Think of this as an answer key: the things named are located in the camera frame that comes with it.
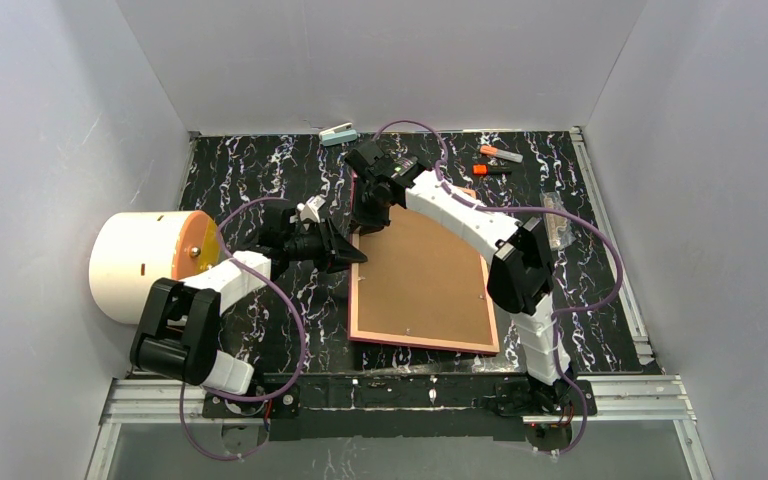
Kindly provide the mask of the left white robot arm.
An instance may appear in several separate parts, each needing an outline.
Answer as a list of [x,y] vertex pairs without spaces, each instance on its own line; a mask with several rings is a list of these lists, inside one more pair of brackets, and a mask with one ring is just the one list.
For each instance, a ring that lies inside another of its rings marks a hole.
[[261,223],[245,250],[204,273],[184,280],[160,278],[152,284],[130,350],[135,367],[251,402],[253,366],[219,347],[223,315],[268,287],[302,328],[299,310],[275,282],[290,264],[310,261],[320,272],[339,273],[366,262],[366,255],[322,213],[323,197],[302,204],[267,197],[261,203]]

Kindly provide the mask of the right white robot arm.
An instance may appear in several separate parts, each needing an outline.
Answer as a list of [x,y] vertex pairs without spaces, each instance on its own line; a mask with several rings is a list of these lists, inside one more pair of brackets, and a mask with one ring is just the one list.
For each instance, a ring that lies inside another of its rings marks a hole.
[[564,407],[574,379],[550,319],[554,266],[545,223],[493,212],[445,180],[430,161],[394,157],[374,140],[353,148],[345,161],[354,174],[351,232],[370,235],[388,228],[390,210],[399,206],[474,248],[488,266],[487,296],[510,314],[526,350],[532,402],[548,411]]

